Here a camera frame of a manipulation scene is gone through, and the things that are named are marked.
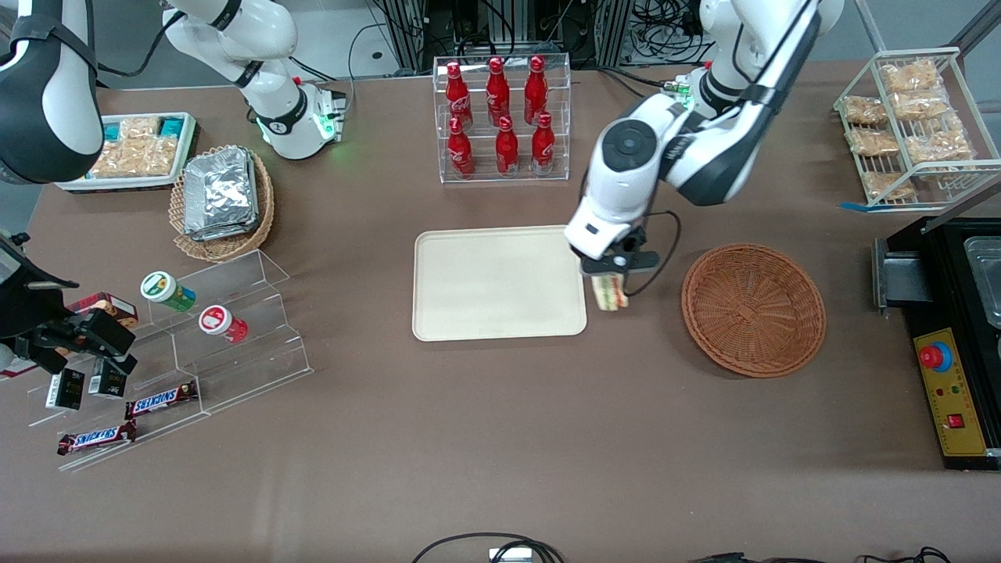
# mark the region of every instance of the table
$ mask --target table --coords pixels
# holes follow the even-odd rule
[[[45,377],[4,383],[0,559],[409,561],[477,530],[531,535],[575,563],[731,550],[834,563],[924,544],[1001,559],[997,477],[941,470],[902,317],[870,305],[873,237],[914,217],[837,208],[861,186],[829,108],[861,64],[807,66],[730,204],[662,190],[685,234],[628,311],[589,304],[578,337],[503,342],[413,338],[413,241],[565,222],[595,138],[632,101],[608,78],[575,74],[569,182],[472,188],[438,183],[426,79],[359,82],[345,141],[299,162],[267,149],[233,88],[102,92],[105,113],[188,111],[199,148],[263,157],[278,201],[264,249],[292,275],[282,293],[316,373],[77,474],[58,474],[55,441],[25,428],[25,391]],[[82,284],[70,300],[138,302],[148,271],[204,265],[173,246],[167,199],[47,187],[31,255]],[[652,221],[654,245],[670,234]],[[789,254],[823,295],[827,341],[790,377],[734,376],[685,330],[685,272],[736,241]],[[427,561],[483,561],[491,545]]]

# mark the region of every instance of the white tray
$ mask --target white tray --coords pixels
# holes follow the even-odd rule
[[[414,244],[413,336],[424,342],[561,337],[588,326],[564,226],[432,230]]]
[[[101,123],[118,123],[126,117],[179,117],[184,119],[181,126],[181,134],[177,138],[177,152],[174,154],[174,163],[170,166],[170,173],[165,176],[144,176],[134,178],[80,178],[73,181],[56,182],[56,185],[66,191],[113,191],[119,189],[135,189],[154,186],[171,186],[177,176],[181,175],[184,163],[187,162],[188,152],[191,150],[191,140],[194,138],[195,120],[190,113],[175,111],[167,113],[131,113],[128,115],[104,115]]]

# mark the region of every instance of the wicker basket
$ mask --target wicker basket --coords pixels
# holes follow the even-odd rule
[[[799,370],[820,351],[827,314],[810,276],[757,244],[703,254],[682,288],[689,333],[717,364],[753,378]]]
[[[203,154],[214,154],[224,146],[211,148]],[[271,176],[267,174],[260,157],[253,155],[254,172],[257,183],[257,206],[260,211],[260,224],[253,232],[227,236],[206,242],[196,242],[184,234],[184,174],[181,174],[174,187],[170,190],[170,225],[180,234],[174,238],[174,243],[187,255],[212,262],[226,261],[229,258],[245,254],[260,246],[271,231],[274,221],[274,190],[271,187]]]

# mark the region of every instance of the red button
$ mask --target red button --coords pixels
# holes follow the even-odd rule
[[[942,355],[942,351],[937,346],[926,346],[918,353],[918,360],[925,368],[934,370],[945,362],[945,356]]]

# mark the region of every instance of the yellow control panel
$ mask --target yellow control panel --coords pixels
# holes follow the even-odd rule
[[[914,349],[942,453],[946,456],[986,455],[980,421],[973,409],[952,329],[914,339]]]

